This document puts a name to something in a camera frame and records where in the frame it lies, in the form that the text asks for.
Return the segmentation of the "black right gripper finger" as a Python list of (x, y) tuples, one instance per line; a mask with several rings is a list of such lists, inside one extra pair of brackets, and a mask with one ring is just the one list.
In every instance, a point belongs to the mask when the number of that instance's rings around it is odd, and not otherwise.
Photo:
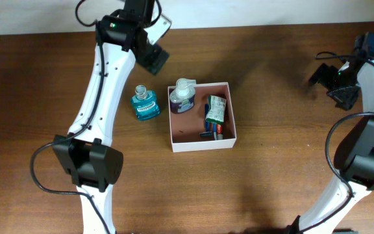
[(334, 86), (334, 76), (338, 73), (338, 69), (334, 66), (328, 66), (325, 63), (321, 64), (319, 68), (309, 78), (308, 83), (314, 86), (319, 83), (325, 88), (332, 88)]
[(353, 108), (359, 97), (358, 86), (345, 86), (327, 92), (327, 95), (336, 102), (335, 107), (349, 111)]

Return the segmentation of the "teal Listerine mouthwash bottle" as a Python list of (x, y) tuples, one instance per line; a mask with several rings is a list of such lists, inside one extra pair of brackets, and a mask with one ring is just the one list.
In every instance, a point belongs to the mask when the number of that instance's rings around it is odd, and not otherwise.
[(139, 121), (150, 120), (160, 114), (156, 93), (141, 84), (135, 88), (135, 95), (131, 98), (131, 105)]

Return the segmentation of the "clear foam pump bottle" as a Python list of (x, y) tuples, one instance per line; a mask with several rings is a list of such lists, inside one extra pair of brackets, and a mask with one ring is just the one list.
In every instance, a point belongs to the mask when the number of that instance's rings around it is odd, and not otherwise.
[(196, 80), (180, 78), (169, 95), (170, 111), (181, 114), (194, 106)]

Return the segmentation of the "pink cardboard box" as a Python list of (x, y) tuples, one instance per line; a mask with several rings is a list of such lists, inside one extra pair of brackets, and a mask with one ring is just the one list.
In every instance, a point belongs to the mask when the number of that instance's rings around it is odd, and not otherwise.
[[(205, 104), (207, 104), (209, 95), (227, 100), (221, 140), (200, 136), (205, 132)], [(171, 147), (174, 153), (233, 148), (237, 134), (229, 84), (227, 82), (197, 84), (194, 106), (182, 114), (170, 112), (169, 128)]]

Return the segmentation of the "green white tissue packet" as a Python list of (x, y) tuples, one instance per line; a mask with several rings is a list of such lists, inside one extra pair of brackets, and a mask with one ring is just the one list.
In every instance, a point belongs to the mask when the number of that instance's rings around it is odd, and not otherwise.
[(214, 123), (222, 124), (225, 118), (225, 108), (227, 100), (218, 96), (208, 96), (209, 110), (206, 114), (205, 120)]

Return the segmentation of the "blue white toothbrush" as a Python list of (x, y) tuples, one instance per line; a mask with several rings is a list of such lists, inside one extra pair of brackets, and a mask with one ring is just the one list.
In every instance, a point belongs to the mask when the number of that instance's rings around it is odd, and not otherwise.
[(213, 123), (212, 124), (212, 132), (213, 132), (213, 137), (214, 137), (214, 140), (218, 140), (217, 138), (217, 124), (216, 123)]

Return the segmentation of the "blue disposable razor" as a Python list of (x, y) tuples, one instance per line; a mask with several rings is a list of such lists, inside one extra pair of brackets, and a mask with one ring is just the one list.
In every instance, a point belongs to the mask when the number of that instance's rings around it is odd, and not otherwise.
[[(207, 116), (209, 112), (209, 105), (205, 105), (205, 116)], [(205, 131), (199, 134), (200, 137), (210, 137), (213, 135), (213, 132), (210, 130), (210, 123), (205, 120)]]

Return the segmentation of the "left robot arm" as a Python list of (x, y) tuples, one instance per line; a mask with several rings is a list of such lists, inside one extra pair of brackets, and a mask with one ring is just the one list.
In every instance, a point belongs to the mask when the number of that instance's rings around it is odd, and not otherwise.
[(126, 1), (95, 25), (95, 59), (84, 100), (67, 136), (55, 136), (53, 151), (81, 197), (84, 233), (115, 233), (112, 191), (123, 166), (113, 149), (116, 111), (136, 64), (157, 74), (169, 55), (157, 42), (171, 21), (154, 10), (158, 1)]

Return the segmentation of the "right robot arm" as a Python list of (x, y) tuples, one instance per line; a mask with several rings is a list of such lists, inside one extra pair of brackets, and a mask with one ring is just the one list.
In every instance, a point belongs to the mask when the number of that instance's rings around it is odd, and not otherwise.
[(316, 59), (339, 59), (343, 66), (321, 64), (310, 85), (324, 86), (336, 107), (345, 111), (361, 99), (363, 111), (331, 127), (325, 157), (334, 175), (316, 203), (286, 227), (292, 234), (335, 233), (348, 212), (374, 191), (374, 33), (357, 36), (350, 55), (322, 51)]

